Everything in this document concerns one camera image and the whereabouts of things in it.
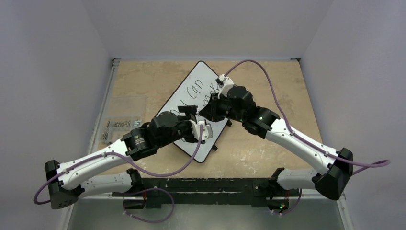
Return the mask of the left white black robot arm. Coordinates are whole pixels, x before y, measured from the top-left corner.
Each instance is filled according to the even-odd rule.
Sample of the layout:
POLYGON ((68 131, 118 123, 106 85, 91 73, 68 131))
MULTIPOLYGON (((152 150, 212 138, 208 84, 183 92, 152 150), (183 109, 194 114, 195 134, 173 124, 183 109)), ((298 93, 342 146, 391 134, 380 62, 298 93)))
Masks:
POLYGON ((79 198, 99 193, 128 193, 137 196, 142 192, 143 183, 122 173, 114 176, 100 174, 113 167, 134 163, 156 154, 159 148, 177 140, 197 143, 194 155, 207 139, 212 138, 211 125, 205 119, 198 121, 197 106, 179 106, 181 115, 165 111, 150 122, 132 129, 109 146, 77 160, 59 163, 50 160, 45 163, 48 203, 52 209, 68 207, 79 198))

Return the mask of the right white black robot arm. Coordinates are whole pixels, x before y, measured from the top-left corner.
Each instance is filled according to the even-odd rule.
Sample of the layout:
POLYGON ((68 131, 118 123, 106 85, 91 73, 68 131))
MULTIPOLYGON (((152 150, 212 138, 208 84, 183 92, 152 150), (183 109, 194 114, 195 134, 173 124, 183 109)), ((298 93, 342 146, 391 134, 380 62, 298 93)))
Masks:
POLYGON ((284 147, 311 166, 307 170, 278 168, 269 181, 269 189, 275 195, 291 189, 312 189, 338 200, 353 174, 353 166, 348 163, 353 159, 350 150, 336 150, 307 136, 298 138, 300 131, 288 128, 277 113, 257 106, 243 86, 232 87, 226 95, 211 94, 199 115, 212 122, 241 122, 248 133, 284 147))

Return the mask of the clear plastic screw box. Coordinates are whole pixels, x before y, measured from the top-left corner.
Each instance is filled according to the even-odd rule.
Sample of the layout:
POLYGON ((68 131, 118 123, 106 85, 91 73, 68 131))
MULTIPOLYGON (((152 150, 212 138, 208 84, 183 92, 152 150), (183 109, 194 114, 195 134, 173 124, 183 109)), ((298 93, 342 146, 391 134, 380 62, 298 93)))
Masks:
POLYGON ((110 99, 101 124, 100 141, 111 144, 145 121, 145 96, 120 96, 110 99))

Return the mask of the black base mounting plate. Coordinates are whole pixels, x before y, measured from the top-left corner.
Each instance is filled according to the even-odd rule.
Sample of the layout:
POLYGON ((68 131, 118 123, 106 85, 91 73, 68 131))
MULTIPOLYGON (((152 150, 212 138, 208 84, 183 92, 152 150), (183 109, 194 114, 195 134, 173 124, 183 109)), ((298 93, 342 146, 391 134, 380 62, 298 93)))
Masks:
POLYGON ((138 170, 126 171, 130 188, 113 196, 140 197, 140 207, 160 208, 163 204, 250 205, 251 207, 288 207, 288 198, 299 189, 286 190, 270 178, 142 178, 138 170))

